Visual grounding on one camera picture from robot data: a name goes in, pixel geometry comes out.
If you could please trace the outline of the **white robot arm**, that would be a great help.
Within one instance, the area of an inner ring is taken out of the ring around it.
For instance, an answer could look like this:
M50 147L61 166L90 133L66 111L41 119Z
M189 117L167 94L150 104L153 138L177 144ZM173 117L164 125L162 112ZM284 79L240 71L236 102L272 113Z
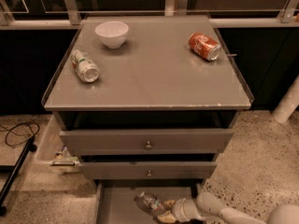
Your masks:
M299 106L299 76L279 102L272 113L272 118L277 123L284 124L297 106ZM160 203L159 207L164 204L166 210L158 216L163 223L185 222L192 219L207 221L217 217L227 224L299 224L299 206L295 204L283 204L276 207L266 222L225 205L219 198L207 191L200 192L195 199L166 201Z

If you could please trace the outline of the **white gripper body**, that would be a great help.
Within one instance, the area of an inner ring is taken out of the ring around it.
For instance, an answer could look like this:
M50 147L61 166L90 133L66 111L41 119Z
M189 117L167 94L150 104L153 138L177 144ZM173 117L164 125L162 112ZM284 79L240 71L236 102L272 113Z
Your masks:
M194 199L183 198L175 201L172 214L179 222L187 222L192 219L200 220L202 218Z

